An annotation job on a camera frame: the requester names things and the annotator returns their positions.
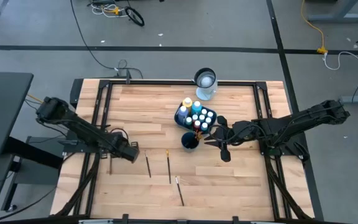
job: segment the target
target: paint bottle holder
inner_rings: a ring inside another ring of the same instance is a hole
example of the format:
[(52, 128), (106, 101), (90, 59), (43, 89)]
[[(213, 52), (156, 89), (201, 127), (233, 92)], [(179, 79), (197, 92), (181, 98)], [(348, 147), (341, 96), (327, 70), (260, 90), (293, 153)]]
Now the paint bottle holder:
[[(181, 124), (181, 123), (179, 122), (179, 120), (178, 120), (178, 111), (179, 111), (179, 108), (180, 108), (181, 106), (182, 106), (182, 103), (180, 103), (178, 109), (176, 110), (173, 119), (175, 120), (176, 124), (179, 125), (181, 128), (185, 128), (186, 130), (189, 130), (189, 131), (196, 131), (195, 128), (193, 127), (193, 123), (188, 126), (188, 125), (186, 125), (186, 124)], [(208, 112), (212, 112), (212, 113), (214, 114), (214, 116), (211, 118), (211, 124), (208, 125), (208, 128), (209, 128), (211, 125), (213, 125), (213, 124), (215, 123), (216, 117), (217, 117), (218, 115), (216, 114), (215, 111), (213, 111), (213, 110), (211, 110), (211, 109), (209, 109), (209, 108), (207, 108), (207, 107), (205, 107), (205, 106), (203, 106), (202, 109), (206, 109), (207, 113), (208, 113)], [(201, 133), (202, 133), (202, 134), (208, 134), (208, 130), (206, 130), (206, 131), (201, 131)]]

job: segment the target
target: gray floor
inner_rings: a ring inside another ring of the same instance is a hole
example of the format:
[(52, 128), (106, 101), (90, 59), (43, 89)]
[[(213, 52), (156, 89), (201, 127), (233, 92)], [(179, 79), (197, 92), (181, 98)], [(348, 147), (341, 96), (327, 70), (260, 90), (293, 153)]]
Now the gray floor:
[[(91, 13), (87, 0), (74, 0), (75, 10), (89, 45), (253, 47), (275, 49), (272, 25), (265, 1), (217, 0), (132, 1), (146, 26), (127, 19), (108, 19)], [(300, 18), (296, 0), (273, 0), (286, 49), (316, 49), (319, 33)], [(308, 13), (331, 10), (331, 4), (307, 3)], [(358, 12), (358, 4), (353, 11)], [(328, 49), (351, 50), (358, 39), (358, 24), (320, 25)], [(10, 0), (0, 17), (0, 45), (82, 46), (69, 0)], [(222, 52), (95, 52), (102, 63), (115, 66), (126, 59), (128, 66), (142, 70), (145, 78), (191, 78), (202, 67), (210, 67), (225, 80), (282, 80), (278, 54)], [(342, 67), (328, 70), (320, 55), (287, 55), (300, 109), (340, 95), (352, 94), (358, 84), (358, 61), (342, 57)], [(337, 57), (328, 64), (337, 66)], [(0, 71), (30, 72), (30, 93), (68, 100), (74, 78), (110, 77), (85, 51), (0, 50)], [(347, 105), (351, 117), (341, 126), (320, 126), (306, 133), (317, 187), (327, 221), (358, 223), (358, 105)], [(39, 126), (33, 109), (24, 105), (12, 135), (56, 136)], [(20, 185), (14, 197), (19, 208), (36, 201), (51, 185)], [(47, 216), (52, 195), (31, 210), (11, 217)]]

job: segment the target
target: black desk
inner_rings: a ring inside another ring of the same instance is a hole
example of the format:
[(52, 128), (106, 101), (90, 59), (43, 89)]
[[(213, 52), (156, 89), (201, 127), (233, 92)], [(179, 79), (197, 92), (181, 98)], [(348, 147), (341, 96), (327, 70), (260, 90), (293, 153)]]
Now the black desk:
[(30, 88), (33, 74), (0, 72), (0, 192), (8, 171), (15, 172), (19, 164), (13, 162), (15, 155), (49, 167), (59, 168), (61, 156), (40, 150), (10, 137), (17, 115)]

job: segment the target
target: paint bottle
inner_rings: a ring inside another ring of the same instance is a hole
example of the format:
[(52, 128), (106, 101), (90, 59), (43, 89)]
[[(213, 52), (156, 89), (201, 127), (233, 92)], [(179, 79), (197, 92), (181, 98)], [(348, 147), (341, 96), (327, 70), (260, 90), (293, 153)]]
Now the paint bottle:
[(194, 122), (194, 128), (195, 128), (195, 129), (199, 129), (199, 128), (200, 128), (200, 125), (201, 125), (201, 122), (200, 122), (200, 121), (195, 121), (195, 122)]
[(186, 106), (181, 106), (178, 110), (178, 121), (181, 124), (185, 123), (189, 111), (187, 110)]
[(199, 101), (196, 101), (193, 103), (193, 106), (191, 106), (191, 113), (200, 115), (201, 109), (203, 109), (201, 103)]
[(207, 123), (208, 125), (210, 125), (212, 122), (211, 118), (205, 118), (205, 123)]
[(189, 97), (186, 97), (183, 102), (182, 102), (182, 106), (185, 106), (188, 110), (188, 114), (190, 115), (191, 113), (191, 106), (192, 106), (193, 102)]
[(208, 130), (208, 124), (207, 124), (207, 123), (203, 123), (203, 124), (201, 125), (201, 130), (202, 130), (202, 131)]
[(193, 122), (195, 122), (196, 120), (198, 120), (197, 114), (194, 114), (192, 118), (193, 118)]
[(214, 113), (208, 112), (208, 117), (212, 119), (214, 117)]
[(186, 125), (191, 126), (191, 124), (193, 124), (192, 118), (191, 118), (191, 117), (187, 117), (187, 118), (186, 118)]
[(205, 116), (201, 114), (201, 115), (198, 117), (198, 120), (199, 120), (201, 123), (204, 122), (204, 121), (205, 121)]
[(201, 110), (201, 114), (204, 115), (204, 116), (206, 116), (206, 109), (202, 109), (202, 110)]

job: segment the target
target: wooden table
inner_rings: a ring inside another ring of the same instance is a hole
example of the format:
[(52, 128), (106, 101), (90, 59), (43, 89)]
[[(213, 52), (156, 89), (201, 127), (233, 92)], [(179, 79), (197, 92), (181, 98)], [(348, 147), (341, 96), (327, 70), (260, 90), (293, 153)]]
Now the wooden table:
[[(76, 109), (78, 115), (89, 122), (98, 83), (98, 79), (84, 80)], [(267, 87), (273, 117), (288, 115), (290, 110), (283, 83), (267, 82)], [(134, 164), (114, 159), (112, 175), (109, 175), (109, 159), (101, 160), (92, 218), (121, 218), (128, 213), (131, 219), (232, 220), (233, 216), (238, 216), (240, 220), (273, 220), (265, 162), (257, 141), (229, 146), (231, 162), (223, 162), (218, 148), (202, 142), (195, 152), (187, 153), (182, 149), (180, 138), (186, 131), (175, 124), (173, 115), (185, 97), (197, 99), (195, 90), (193, 85), (113, 86), (108, 130), (124, 128), (130, 141), (139, 142), (140, 155)], [(229, 126), (235, 121), (257, 118), (251, 87), (219, 86), (211, 101), (201, 103), (225, 116)], [(168, 181), (166, 149), (170, 152), (172, 184)], [(147, 172), (145, 151), (152, 178)], [(83, 157), (84, 154), (77, 153), (64, 163), (51, 214), (59, 211), (77, 188)], [(301, 162), (294, 156), (283, 156), (282, 164), (288, 191), (299, 206), (313, 216)], [(175, 176), (180, 180), (184, 207)], [(276, 191), (280, 215), (284, 217), (282, 197)], [(87, 198), (87, 194), (85, 190), (83, 198)], [(83, 199), (82, 213), (85, 204), (86, 199)]]

